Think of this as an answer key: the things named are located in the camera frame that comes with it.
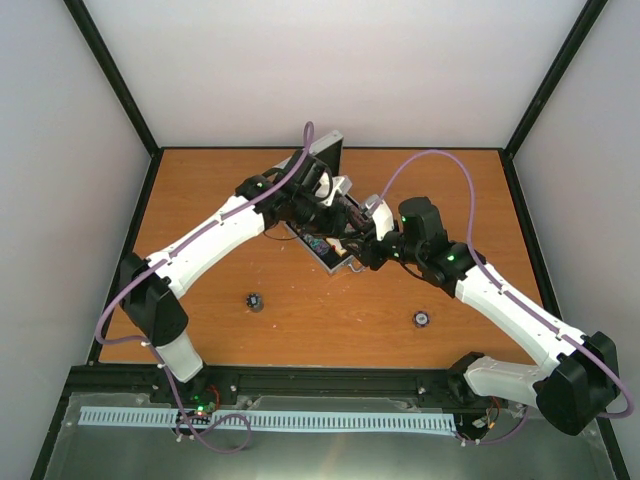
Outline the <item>silver aluminium poker case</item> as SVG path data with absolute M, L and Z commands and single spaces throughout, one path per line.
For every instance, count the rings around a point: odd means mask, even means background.
M 328 274 L 348 268 L 361 273 L 359 252 L 373 221 L 351 197 L 352 182 L 340 172 L 344 136 L 337 130 L 312 142 L 274 168 L 275 181 L 296 163 L 298 170 L 281 191 L 292 197 L 292 213 L 284 225 Z

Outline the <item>blue white chip stack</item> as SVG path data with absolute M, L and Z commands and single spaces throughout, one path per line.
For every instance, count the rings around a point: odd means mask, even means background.
M 412 322 L 416 328 L 425 328 L 430 325 L 431 320 L 427 312 L 417 311 L 413 314 Z

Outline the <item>black poker chip stack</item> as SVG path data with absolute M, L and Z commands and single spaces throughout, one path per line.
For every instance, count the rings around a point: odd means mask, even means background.
M 256 292 L 252 292 L 246 297 L 246 305 L 251 312 L 259 313 L 264 309 L 263 297 Z

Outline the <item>red playing card deck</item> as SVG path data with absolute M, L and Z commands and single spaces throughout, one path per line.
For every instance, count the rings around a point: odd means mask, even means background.
M 331 245 L 332 250 L 340 257 L 349 256 L 349 252 L 338 239 L 329 238 L 327 242 Z

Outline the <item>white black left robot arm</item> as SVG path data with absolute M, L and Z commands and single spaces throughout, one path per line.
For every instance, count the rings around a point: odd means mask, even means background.
M 287 163 L 244 180 L 212 216 L 169 246 L 120 264 L 119 304 L 174 376 L 172 388 L 186 402 L 201 400 L 208 378 L 188 334 L 180 300 L 211 267 L 243 243 L 280 222 L 303 233 L 339 239 L 352 230 L 345 175 L 305 150 Z

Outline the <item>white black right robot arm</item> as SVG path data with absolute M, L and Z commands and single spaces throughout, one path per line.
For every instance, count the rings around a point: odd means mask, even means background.
M 372 270 L 386 261 L 416 266 L 421 280 L 476 310 L 532 359 L 523 365 L 470 353 L 450 369 L 462 403 L 499 397 L 536 408 L 556 429 L 579 434 L 606 413 L 621 392 L 616 347 L 601 332 L 586 335 L 510 285 L 468 244 L 449 239 L 438 208 L 426 197 L 399 206 L 401 219 L 371 196 L 353 216 L 355 257 Z

